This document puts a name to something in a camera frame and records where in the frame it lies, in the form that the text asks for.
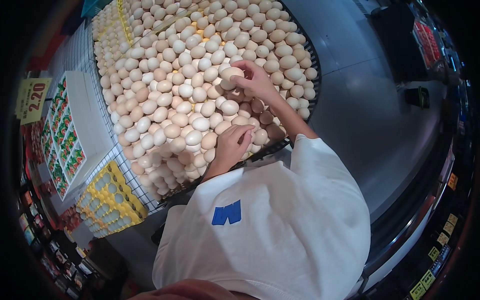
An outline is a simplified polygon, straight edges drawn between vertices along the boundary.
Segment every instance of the floor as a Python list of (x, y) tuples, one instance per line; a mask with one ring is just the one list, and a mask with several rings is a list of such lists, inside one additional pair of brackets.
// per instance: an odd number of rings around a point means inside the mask
[[(362, 10), (374, 0), (283, 0), (301, 21), (322, 67), (322, 93), (310, 126), (340, 156), (358, 182), (372, 222), (399, 196), (431, 149), (438, 133), (443, 86), (429, 89), (431, 108), (406, 105), (397, 90), (374, 30)], [(136, 282), (153, 288), (156, 246), (150, 236), (165, 211), (143, 223), (106, 237), (127, 258)]]

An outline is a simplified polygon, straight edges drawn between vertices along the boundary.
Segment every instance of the metal grid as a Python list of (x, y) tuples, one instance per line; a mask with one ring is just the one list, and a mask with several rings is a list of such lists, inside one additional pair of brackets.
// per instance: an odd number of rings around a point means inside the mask
[[(151, 215), (163, 209), (162, 207), (157, 208), (158, 201), (150, 193), (143, 189), (137, 179), (137, 176), (132, 173), (130, 162), (123, 155), (122, 147), (118, 143), (117, 137), (113, 132), (113, 124), (110, 119), (110, 114), (107, 111), (107, 105), (103, 98), (99, 74), (96, 67), (92, 39), (92, 24), (88, 20), (85, 20), (72, 36), (67, 37), (62, 42), (57, 52), (55, 52), (50, 65), (48, 66), (48, 73), (52, 77), (52, 82), (54, 83), (60, 82), (65, 71), (79, 71), (90, 74), (93, 81), (95, 97), (98, 103), (100, 114), (102, 115), (102, 119), (107, 128), (110, 139), (112, 139), (114, 144), (114, 147), (110, 150), (110, 152), (102, 159), (91, 175), (88, 176), (85, 181), (86, 185), (92, 182), (95, 175), (109, 161), (114, 160), (119, 166), (119, 169), (122, 171), (125, 181), (131, 187), (132, 193), (138, 197), (140, 202), (142, 202), (144, 207), (147, 209), (148, 214)], [(47, 92), (47, 97), (53, 98), (55, 96), (55, 92), (56, 84), (52, 84)], [(80, 195), (81, 193), (75, 197), (75, 200), (78, 200)]]

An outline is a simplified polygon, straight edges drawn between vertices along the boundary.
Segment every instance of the yellow price sign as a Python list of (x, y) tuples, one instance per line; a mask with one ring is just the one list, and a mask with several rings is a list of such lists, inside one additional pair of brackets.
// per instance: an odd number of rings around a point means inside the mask
[(418, 282), (413, 289), (410, 291), (410, 295), (412, 296), (413, 300), (418, 300), (420, 299), (427, 290), (423, 287), (423, 284), (421, 282)]
[(448, 179), (448, 186), (452, 188), (452, 190), (455, 190), (457, 181), (458, 177), (454, 173), (451, 173)]
[(438, 251), (437, 247), (433, 246), (430, 252), (428, 252), (428, 256), (435, 261), (440, 254), (440, 251)]
[(448, 221), (445, 222), (444, 230), (445, 230), (445, 232), (448, 233), (450, 236), (452, 236), (452, 232), (453, 232), (453, 229), (454, 229), (454, 228), (455, 228), (455, 226), (454, 226), (452, 223), (450, 223), (450, 222), (448, 222)]
[(455, 215), (450, 214), (450, 215), (448, 216), (448, 220), (447, 220), (447, 221), (450, 222), (450, 223), (452, 223), (453, 226), (455, 226), (455, 225), (456, 225), (456, 222), (458, 221), (458, 218), (457, 218)]
[(428, 290), (428, 288), (432, 285), (432, 282), (435, 280), (435, 276), (433, 276), (432, 272), (428, 270), (425, 275), (421, 278), (420, 282), (425, 288), (425, 290)]
[(437, 242), (439, 242), (440, 244), (442, 244), (442, 246), (444, 246), (445, 244), (448, 243), (448, 240), (449, 240), (449, 237), (442, 232), (440, 233), (440, 236), (438, 237)]
[(29, 78), (20, 83), (17, 96), (16, 114), (20, 125), (39, 121), (43, 102), (50, 87), (51, 78)]

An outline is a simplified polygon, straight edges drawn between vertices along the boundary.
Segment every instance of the white t-shirt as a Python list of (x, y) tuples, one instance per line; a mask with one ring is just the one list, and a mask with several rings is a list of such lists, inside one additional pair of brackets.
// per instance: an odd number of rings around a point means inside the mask
[(303, 134), (290, 169), (278, 161), (217, 176), (168, 214), (157, 288), (193, 278), (261, 300), (342, 300), (370, 249), (357, 183), (330, 147)]

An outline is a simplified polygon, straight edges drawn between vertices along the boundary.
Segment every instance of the hand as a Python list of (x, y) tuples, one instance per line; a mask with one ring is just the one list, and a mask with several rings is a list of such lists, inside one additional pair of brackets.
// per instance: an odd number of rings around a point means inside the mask
[(252, 142), (253, 125), (233, 125), (218, 137), (213, 165), (225, 168), (228, 171), (247, 151)]
[(243, 88), (245, 94), (257, 97), (268, 105), (273, 105), (274, 102), (279, 101), (280, 99), (283, 100), (273, 86), (267, 72), (265, 72), (262, 67), (257, 66), (253, 61), (239, 60), (234, 62), (231, 66), (240, 68), (244, 71), (246, 78), (233, 75), (230, 77), (230, 81)]

